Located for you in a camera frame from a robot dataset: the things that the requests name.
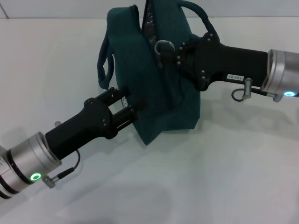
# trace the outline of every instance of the fabric bag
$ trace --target fabric bag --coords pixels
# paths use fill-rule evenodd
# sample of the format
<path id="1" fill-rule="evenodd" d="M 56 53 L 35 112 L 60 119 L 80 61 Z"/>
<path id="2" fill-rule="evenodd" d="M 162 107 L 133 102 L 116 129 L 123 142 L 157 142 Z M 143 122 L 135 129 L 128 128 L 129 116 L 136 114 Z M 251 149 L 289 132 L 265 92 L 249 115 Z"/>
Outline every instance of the fabric bag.
<path id="1" fill-rule="evenodd" d="M 157 41 L 168 40 L 178 49 L 183 42 L 196 38 L 181 7 L 195 11 L 208 32 L 218 38 L 206 13 L 196 4 L 181 0 L 148 2 Z M 106 59 L 107 75 L 103 68 Z M 138 111 L 134 126 L 146 145 L 162 131 L 193 129 L 196 126 L 200 93 L 192 83 L 179 76 L 175 65 L 159 67 L 154 46 L 140 28 L 139 12 L 135 5 L 113 8 L 108 12 L 107 32 L 98 61 L 101 88 L 109 88 L 114 65 L 118 88 L 127 88 L 130 92 L 128 104 L 145 105 Z"/>

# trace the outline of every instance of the black cable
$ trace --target black cable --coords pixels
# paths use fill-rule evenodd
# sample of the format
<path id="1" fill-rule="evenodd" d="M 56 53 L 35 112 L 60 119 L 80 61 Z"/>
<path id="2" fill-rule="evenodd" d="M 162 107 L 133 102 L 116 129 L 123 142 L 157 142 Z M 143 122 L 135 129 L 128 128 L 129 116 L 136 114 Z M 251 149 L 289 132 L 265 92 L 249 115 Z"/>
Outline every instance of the black cable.
<path id="1" fill-rule="evenodd" d="M 233 100 L 234 101 L 237 101 L 237 102 L 242 102 L 242 101 L 244 101 L 243 99 L 237 99 L 236 97 L 235 97 L 235 92 L 237 92 L 237 91 L 244 91 L 245 89 L 236 89 L 236 90 L 234 90 L 234 91 L 232 91 L 232 98 L 233 98 Z M 256 94 L 259 94 L 259 95 L 262 95 L 262 96 L 267 96 L 267 92 L 264 92 L 264 91 L 261 91 L 261 90 L 258 90 L 258 89 L 255 89 L 255 88 L 252 88 L 251 89 L 251 92 L 253 92 L 253 93 L 256 93 Z"/>
<path id="2" fill-rule="evenodd" d="M 78 150 L 76 150 L 76 152 L 78 154 L 78 161 L 77 161 L 76 165 L 74 166 L 74 170 L 78 167 L 80 160 L 81 160 L 80 152 Z"/>
<path id="3" fill-rule="evenodd" d="M 1 5 L 1 2 L 0 2 L 0 9 L 2 9 L 2 11 L 3 11 L 5 17 L 6 17 L 7 19 L 9 19 L 8 14 L 7 14 L 6 11 L 4 10 L 3 6 Z"/>
<path id="4" fill-rule="evenodd" d="M 65 178 L 68 174 L 74 172 L 75 169 L 78 167 L 80 160 L 81 160 L 81 155 L 78 150 L 76 150 L 76 152 L 78 154 L 78 161 L 77 161 L 76 165 L 74 167 L 69 168 L 69 169 L 65 170 L 64 172 L 61 172 L 60 174 L 58 174 L 57 177 L 59 178 L 59 180 L 61 180 L 62 178 Z"/>
<path id="5" fill-rule="evenodd" d="M 236 90 L 232 91 L 232 98 L 233 98 L 233 100 L 234 100 L 234 101 L 237 101 L 237 102 L 242 102 L 242 101 L 244 101 L 243 99 L 237 99 L 237 98 L 234 96 L 235 92 L 237 92 L 237 91 L 244 91 L 244 90 L 245 90 L 245 89 L 236 89 Z"/>

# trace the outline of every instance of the white label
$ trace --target white label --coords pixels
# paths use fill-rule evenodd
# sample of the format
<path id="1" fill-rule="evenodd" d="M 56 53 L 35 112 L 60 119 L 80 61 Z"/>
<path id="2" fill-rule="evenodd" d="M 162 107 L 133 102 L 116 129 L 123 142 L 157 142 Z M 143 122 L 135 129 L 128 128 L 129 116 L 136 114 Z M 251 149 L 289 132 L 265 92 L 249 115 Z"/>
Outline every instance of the white label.
<path id="1" fill-rule="evenodd" d="M 233 80 L 237 80 L 237 81 L 243 81 L 244 80 L 244 76 L 236 76 L 236 75 L 228 74 L 227 79 L 233 79 Z"/>
<path id="2" fill-rule="evenodd" d="M 4 161 L 2 157 L 0 157 L 0 175 L 8 171 L 10 168 L 8 164 Z"/>

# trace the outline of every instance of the green led ring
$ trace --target green led ring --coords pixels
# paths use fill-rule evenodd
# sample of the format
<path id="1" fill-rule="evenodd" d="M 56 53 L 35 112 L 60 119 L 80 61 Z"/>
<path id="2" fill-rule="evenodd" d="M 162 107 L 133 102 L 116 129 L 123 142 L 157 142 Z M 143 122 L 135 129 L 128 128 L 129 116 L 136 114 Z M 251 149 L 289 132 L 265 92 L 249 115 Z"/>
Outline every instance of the green led ring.
<path id="1" fill-rule="evenodd" d="M 38 179 L 41 178 L 41 174 L 40 173 L 34 173 L 33 175 L 31 175 L 30 180 L 32 181 L 37 181 Z"/>

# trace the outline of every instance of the glowing status light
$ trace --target glowing status light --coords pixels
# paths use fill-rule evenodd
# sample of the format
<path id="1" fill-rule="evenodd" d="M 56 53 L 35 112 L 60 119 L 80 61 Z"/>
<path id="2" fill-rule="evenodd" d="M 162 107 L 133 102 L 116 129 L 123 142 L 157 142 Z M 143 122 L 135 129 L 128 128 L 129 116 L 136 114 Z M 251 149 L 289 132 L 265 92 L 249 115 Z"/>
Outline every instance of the glowing status light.
<path id="1" fill-rule="evenodd" d="M 39 178 L 41 178 L 41 176 L 42 176 L 41 174 L 35 173 L 35 174 L 31 175 L 30 180 L 37 181 Z"/>
<path id="2" fill-rule="evenodd" d="M 285 96 L 287 96 L 287 97 L 293 97 L 295 95 L 296 94 L 294 92 L 292 92 L 292 91 L 285 92 Z"/>

